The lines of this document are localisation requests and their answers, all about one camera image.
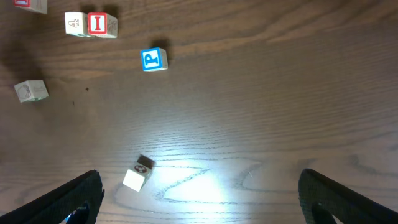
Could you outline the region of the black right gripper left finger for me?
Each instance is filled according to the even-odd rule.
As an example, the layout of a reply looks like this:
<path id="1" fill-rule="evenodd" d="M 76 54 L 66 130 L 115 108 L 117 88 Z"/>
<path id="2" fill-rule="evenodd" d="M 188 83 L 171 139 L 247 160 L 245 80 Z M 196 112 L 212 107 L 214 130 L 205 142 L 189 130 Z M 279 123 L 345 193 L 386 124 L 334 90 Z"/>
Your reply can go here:
<path id="1" fill-rule="evenodd" d="M 1 216 L 1 223 L 96 223 L 104 197 L 100 173 L 90 170 Z"/>

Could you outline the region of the red letter I block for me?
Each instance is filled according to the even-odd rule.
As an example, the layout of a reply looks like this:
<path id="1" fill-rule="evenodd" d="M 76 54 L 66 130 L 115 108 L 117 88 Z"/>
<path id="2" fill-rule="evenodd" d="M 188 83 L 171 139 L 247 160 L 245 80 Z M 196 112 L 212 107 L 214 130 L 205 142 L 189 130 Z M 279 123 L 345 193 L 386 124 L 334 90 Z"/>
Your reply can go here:
<path id="1" fill-rule="evenodd" d="M 117 38 L 118 19 L 105 12 L 90 12 L 88 14 L 88 33 L 101 38 Z"/>

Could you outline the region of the red letter A block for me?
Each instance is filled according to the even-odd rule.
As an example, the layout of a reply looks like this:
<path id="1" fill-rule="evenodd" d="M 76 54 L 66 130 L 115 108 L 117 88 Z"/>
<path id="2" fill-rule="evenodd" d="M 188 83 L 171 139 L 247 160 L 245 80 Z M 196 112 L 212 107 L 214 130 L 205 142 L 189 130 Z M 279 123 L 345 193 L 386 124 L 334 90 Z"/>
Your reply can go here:
<path id="1" fill-rule="evenodd" d="M 21 103 L 39 101 L 49 97 L 43 80 L 26 80 L 14 85 L 14 88 Z"/>

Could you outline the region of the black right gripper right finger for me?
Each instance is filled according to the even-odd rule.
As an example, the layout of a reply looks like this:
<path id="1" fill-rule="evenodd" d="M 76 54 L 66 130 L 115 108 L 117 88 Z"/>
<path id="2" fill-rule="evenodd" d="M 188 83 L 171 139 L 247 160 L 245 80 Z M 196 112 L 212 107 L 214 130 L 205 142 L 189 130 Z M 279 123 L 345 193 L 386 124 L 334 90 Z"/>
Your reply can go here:
<path id="1" fill-rule="evenodd" d="M 313 169 L 302 171 L 298 192 L 307 223 L 397 223 L 397 212 Z"/>

